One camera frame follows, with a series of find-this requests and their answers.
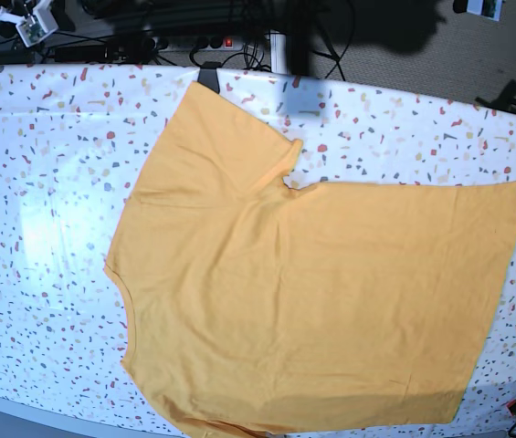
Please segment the terrazzo patterned tablecloth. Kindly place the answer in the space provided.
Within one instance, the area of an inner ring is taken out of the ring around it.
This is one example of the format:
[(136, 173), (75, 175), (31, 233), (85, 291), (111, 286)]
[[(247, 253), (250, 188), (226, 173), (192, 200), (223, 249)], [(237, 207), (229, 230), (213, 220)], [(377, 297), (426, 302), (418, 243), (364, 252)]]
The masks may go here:
[[(120, 364), (126, 318), (103, 264), (147, 153), (196, 68), (0, 66), (0, 410), (82, 433), (177, 435)], [(220, 70), (220, 93), (304, 142), (288, 184), (516, 181), (516, 115), (400, 90)], [(367, 437), (502, 430), (516, 399), (516, 250), (453, 422)]]

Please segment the black table clamp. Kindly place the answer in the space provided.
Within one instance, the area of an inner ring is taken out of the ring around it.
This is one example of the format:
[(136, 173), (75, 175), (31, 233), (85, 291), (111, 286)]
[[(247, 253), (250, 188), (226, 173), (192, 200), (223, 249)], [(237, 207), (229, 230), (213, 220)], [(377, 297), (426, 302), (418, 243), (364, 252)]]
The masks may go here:
[(215, 94), (220, 93), (220, 84), (217, 75), (217, 71), (222, 67), (219, 62), (216, 61), (206, 61), (204, 62), (200, 69), (197, 78), (197, 82), (215, 92)]

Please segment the white metal post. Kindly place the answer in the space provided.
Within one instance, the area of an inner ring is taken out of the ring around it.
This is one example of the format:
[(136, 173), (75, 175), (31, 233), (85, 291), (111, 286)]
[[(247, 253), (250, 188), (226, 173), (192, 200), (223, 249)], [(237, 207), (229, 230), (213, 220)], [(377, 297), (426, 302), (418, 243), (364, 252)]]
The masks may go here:
[(288, 75), (286, 56), (286, 36), (277, 31), (269, 32), (271, 71), (280, 75)]

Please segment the yellow T-shirt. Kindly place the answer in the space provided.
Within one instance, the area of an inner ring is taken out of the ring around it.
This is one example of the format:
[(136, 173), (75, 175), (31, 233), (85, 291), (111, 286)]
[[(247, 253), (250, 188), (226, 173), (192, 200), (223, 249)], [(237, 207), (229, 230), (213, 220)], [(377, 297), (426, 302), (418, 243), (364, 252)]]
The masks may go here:
[(294, 190), (301, 148), (190, 85), (106, 257), (123, 368), (194, 437), (450, 422), (516, 244), (516, 182)]

